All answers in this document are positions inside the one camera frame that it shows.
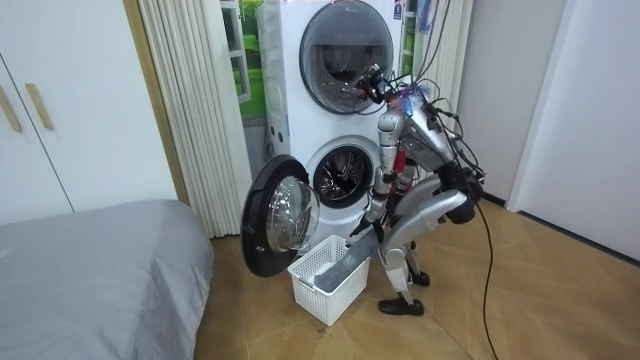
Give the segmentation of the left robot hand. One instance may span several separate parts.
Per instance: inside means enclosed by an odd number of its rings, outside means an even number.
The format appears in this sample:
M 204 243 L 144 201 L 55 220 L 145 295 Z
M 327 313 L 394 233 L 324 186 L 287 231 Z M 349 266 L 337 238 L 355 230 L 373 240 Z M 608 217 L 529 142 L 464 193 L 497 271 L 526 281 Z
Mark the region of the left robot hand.
M 379 244 L 382 244 L 385 237 L 383 225 L 379 220 L 369 221 L 365 216 L 361 218 L 358 225 L 349 234 L 349 237 L 350 238 L 355 237 L 360 233 L 362 233 L 363 231 L 368 230 L 369 228 L 373 229 L 376 240 L 378 241 Z

